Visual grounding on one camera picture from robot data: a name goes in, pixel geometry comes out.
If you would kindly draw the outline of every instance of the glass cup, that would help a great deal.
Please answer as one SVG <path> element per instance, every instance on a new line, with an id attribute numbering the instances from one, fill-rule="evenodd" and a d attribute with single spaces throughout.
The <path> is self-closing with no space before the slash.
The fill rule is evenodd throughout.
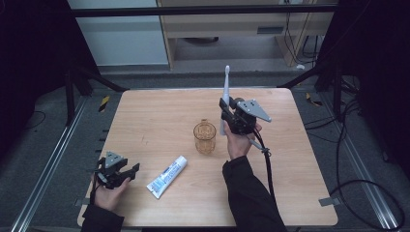
<path id="1" fill-rule="evenodd" d="M 216 134 L 214 125 L 208 123 L 207 119 L 202 119 L 193 129 L 196 150 L 200 154 L 211 154 L 215 149 Z"/>

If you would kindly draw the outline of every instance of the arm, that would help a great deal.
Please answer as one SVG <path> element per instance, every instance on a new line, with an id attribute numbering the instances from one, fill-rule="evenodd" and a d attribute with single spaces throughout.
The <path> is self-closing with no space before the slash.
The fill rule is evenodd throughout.
<path id="1" fill-rule="evenodd" d="M 82 216 L 82 232 L 120 232 L 124 221 L 124 217 L 95 205 L 88 205 Z"/>
<path id="2" fill-rule="evenodd" d="M 97 187 L 95 205 L 88 205 L 84 212 L 82 232 L 120 232 L 124 217 L 112 213 L 118 204 L 121 194 L 126 190 L 130 178 L 127 178 L 119 188 L 108 189 Z"/>
<path id="3" fill-rule="evenodd" d="M 259 131 L 262 129 L 258 124 L 256 128 Z M 224 130 L 231 161 L 225 163 L 222 174 L 238 231 L 287 231 L 278 212 L 275 197 L 271 196 L 253 175 L 247 158 L 251 146 L 249 137 L 233 134 L 226 122 Z"/>

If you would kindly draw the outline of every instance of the aluminum rail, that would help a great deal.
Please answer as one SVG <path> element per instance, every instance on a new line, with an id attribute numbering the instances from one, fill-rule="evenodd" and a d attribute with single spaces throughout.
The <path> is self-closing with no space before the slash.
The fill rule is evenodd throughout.
<path id="1" fill-rule="evenodd" d="M 81 97 L 76 108 L 75 117 L 73 122 L 66 126 L 57 145 L 52 152 L 48 163 L 46 164 L 42 175 L 39 178 L 39 181 L 36 183 L 33 191 L 31 192 L 28 200 L 26 201 L 23 209 L 12 225 L 12 232 L 24 232 L 27 230 L 33 215 L 36 213 L 37 208 L 39 207 L 40 202 L 44 196 L 44 193 L 48 187 L 51 178 L 60 162 L 60 159 L 63 157 L 64 151 L 69 144 L 70 139 L 72 138 L 73 132 L 78 124 L 79 119 L 81 118 L 82 112 L 84 111 L 84 106 L 87 102 L 88 97 Z"/>
<path id="2" fill-rule="evenodd" d="M 324 100 L 328 112 L 331 115 L 334 115 L 331 107 L 332 104 L 330 97 L 326 94 L 320 94 L 320 96 Z M 341 132 L 341 125 L 338 122 L 334 122 L 334 124 L 337 128 L 337 131 Z M 351 140 L 349 134 L 346 134 L 346 137 L 342 143 L 344 144 L 344 149 L 346 151 L 347 157 L 350 159 L 350 162 L 358 178 L 374 182 L 373 177 L 371 176 L 364 162 L 360 158 L 360 154 L 356 150 L 356 147 L 353 141 Z M 392 229 L 397 227 L 398 223 L 395 220 L 395 216 L 393 215 L 392 210 L 390 209 L 386 199 L 383 197 L 381 190 L 378 187 L 370 186 L 368 184 L 362 184 L 362 187 L 382 227 L 385 229 Z"/>

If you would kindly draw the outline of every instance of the cabinet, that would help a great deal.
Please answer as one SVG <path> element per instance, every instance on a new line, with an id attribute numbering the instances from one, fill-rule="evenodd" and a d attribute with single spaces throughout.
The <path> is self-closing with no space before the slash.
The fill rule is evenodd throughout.
<path id="1" fill-rule="evenodd" d="M 332 3 L 331 0 L 304 0 L 304 4 Z M 277 5 L 279 0 L 157 0 L 159 7 Z M 200 14 L 164 15 L 161 25 L 169 65 L 173 67 L 176 42 L 179 38 L 257 36 L 272 33 L 276 36 L 286 64 L 294 64 L 285 43 L 284 32 L 288 26 L 287 42 L 298 51 L 306 36 L 325 35 L 333 13 L 293 13 L 287 23 L 287 14 Z"/>
<path id="2" fill-rule="evenodd" d="M 155 0 L 68 0 L 72 9 L 156 7 Z M 150 16 L 78 17 L 78 25 L 102 71 L 167 65 L 160 19 Z"/>

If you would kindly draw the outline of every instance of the hand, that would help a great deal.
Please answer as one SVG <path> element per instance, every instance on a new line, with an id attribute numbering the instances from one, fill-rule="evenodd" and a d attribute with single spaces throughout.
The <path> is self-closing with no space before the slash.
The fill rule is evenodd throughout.
<path id="1" fill-rule="evenodd" d="M 257 123 L 255 127 L 258 131 L 262 130 L 262 127 Z M 250 133 L 248 135 L 240 135 L 232 133 L 226 121 L 223 121 L 223 130 L 225 131 L 226 137 L 228 139 L 228 154 L 231 160 L 246 156 L 251 146 L 249 140 L 255 139 L 254 134 Z"/>
<path id="2" fill-rule="evenodd" d="M 131 178 L 127 178 L 120 187 L 115 189 L 97 186 L 94 204 L 108 211 L 113 211 L 120 200 L 121 194 L 127 189 Z"/>

